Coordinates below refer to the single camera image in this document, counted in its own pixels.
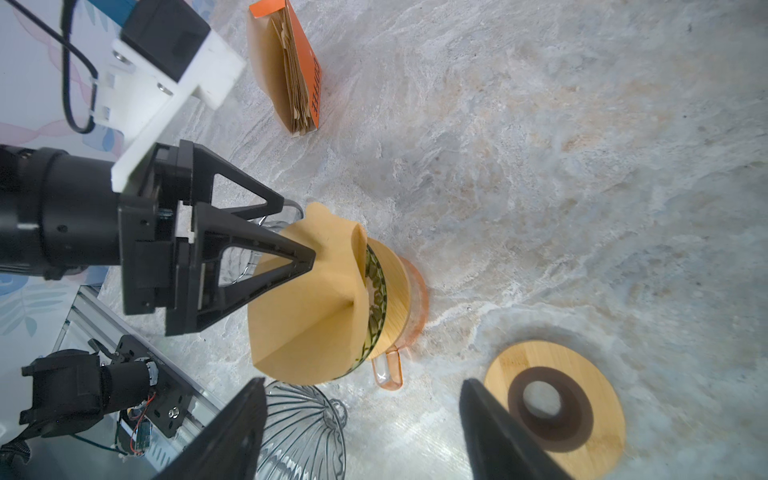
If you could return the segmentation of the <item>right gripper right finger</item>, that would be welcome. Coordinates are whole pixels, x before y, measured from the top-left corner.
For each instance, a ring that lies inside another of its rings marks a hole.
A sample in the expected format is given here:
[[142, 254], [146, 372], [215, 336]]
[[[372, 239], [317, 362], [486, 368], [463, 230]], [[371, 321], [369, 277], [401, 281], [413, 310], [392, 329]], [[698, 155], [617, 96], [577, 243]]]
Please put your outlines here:
[[477, 379], [463, 382], [459, 412], [475, 479], [567, 479], [569, 475], [540, 448]]

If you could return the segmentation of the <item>grey glass carafe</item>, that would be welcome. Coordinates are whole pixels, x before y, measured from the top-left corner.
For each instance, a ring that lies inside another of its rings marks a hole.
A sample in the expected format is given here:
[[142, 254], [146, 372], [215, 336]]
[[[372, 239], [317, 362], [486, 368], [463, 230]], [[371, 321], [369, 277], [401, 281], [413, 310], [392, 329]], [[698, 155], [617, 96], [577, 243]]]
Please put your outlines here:
[[[304, 208], [297, 201], [286, 199], [281, 212], [251, 220], [251, 223], [273, 234], [279, 234], [304, 217]], [[218, 285], [229, 286], [251, 278], [261, 257], [265, 254], [270, 255], [272, 250], [270, 245], [227, 247], [221, 257]]]

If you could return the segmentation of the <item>green ribbed dripper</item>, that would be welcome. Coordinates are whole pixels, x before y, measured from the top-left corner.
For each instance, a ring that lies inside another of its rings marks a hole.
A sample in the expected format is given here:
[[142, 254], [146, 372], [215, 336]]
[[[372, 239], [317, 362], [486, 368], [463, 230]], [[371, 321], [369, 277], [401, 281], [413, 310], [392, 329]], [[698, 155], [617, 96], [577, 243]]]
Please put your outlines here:
[[350, 305], [343, 310], [344, 322], [338, 329], [339, 350], [343, 363], [336, 368], [333, 379], [342, 378], [369, 359], [380, 340], [385, 325], [388, 291], [383, 267], [368, 245], [358, 242], [352, 247], [355, 272], [365, 287], [368, 307], [366, 322], [362, 323], [362, 297], [355, 287]]

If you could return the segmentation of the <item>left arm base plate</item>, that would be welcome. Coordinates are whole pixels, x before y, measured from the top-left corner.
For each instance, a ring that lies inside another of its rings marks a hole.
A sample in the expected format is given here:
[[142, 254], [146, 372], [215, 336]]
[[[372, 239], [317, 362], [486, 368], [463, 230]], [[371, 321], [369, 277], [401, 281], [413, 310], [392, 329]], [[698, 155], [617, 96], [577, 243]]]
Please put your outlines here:
[[174, 437], [188, 413], [191, 384], [132, 335], [122, 336], [114, 350], [96, 339], [88, 345], [111, 360], [102, 368], [102, 411], [123, 411], [146, 401], [145, 418], [165, 437]]

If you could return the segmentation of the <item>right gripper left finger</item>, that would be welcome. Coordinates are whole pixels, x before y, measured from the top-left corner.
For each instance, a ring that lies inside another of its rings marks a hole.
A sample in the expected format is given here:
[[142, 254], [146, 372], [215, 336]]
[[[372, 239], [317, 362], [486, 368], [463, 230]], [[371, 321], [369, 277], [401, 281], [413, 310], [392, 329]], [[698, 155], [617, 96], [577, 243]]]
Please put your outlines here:
[[264, 380], [250, 380], [158, 479], [254, 479], [267, 419]]

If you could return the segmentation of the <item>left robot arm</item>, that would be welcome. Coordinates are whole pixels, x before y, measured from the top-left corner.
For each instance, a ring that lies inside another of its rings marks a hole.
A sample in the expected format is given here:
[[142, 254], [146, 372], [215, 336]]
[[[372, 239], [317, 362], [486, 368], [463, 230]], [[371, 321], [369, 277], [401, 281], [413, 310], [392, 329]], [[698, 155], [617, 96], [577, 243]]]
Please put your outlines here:
[[111, 169], [63, 150], [3, 147], [2, 271], [59, 280], [117, 265], [125, 312], [164, 309], [176, 336], [313, 267], [311, 248], [260, 224], [284, 198], [202, 145], [154, 145], [121, 193]]

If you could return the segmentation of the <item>brown paper coffee filter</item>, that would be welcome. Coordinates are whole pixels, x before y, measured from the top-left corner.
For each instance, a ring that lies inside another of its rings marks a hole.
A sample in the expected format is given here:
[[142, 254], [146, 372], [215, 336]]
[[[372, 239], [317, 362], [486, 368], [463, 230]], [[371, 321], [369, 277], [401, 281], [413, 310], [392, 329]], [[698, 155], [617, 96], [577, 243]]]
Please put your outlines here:
[[252, 363], [285, 383], [334, 380], [357, 361], [368, 333], [367, 234], [315, 202], [280, 235], [316, 257], [311, 271], [249, 303]]

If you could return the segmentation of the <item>orange glass carafe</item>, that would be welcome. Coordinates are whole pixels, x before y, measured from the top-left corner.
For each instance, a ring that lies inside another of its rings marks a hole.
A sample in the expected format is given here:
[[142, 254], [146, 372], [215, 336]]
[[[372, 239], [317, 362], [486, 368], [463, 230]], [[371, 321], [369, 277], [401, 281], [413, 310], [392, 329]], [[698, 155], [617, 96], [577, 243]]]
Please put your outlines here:
[[400, 260], [410, 285], [409, 314], [397, 341], [385, 353], [372, 360], [376, 385], [388, 391], [396, 391], [403, 386], [401, 356], [422, 333], [429, 313], [429, 296], [423, 276], [409, 260], [403, 257]]

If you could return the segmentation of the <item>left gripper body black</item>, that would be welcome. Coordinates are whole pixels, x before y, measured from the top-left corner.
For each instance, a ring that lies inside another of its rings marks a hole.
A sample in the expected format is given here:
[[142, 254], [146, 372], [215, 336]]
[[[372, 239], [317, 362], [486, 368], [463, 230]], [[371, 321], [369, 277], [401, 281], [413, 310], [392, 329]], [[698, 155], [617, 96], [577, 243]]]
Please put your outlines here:
[[164, 308], [167, 336], [193, 333], [191, 242], [177, 235], [181, 202], [191, 203], [194, 148], [157, 143], [129, 174], [118, 199], [123, 310], [150, 314]]

